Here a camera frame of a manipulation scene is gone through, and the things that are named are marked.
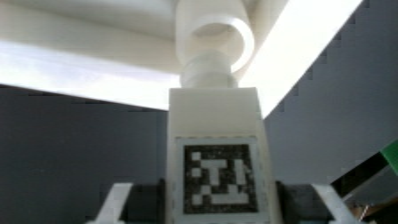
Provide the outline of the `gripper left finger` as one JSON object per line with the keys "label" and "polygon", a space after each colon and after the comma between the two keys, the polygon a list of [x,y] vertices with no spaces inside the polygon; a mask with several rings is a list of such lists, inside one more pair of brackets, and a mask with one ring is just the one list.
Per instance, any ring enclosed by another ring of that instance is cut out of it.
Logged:
{"label": "gripper left finger", "polygon": [[121,214],[132,187],[132,183],[116,183],[112,185],[98,216],[86,224],[126,224],[121,220]]}

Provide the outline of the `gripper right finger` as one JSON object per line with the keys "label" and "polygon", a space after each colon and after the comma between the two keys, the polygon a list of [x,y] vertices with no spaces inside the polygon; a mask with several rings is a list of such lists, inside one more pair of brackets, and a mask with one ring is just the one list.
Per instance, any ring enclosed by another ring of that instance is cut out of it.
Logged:
{"label": "gripper right finger", "polygon": [[329,224],[363,224],[352,215],[338,192],[331,185],[313,184],[315,191],[322,198],[324,204],[327,206],[329,212],[333,214],[333,220]]}

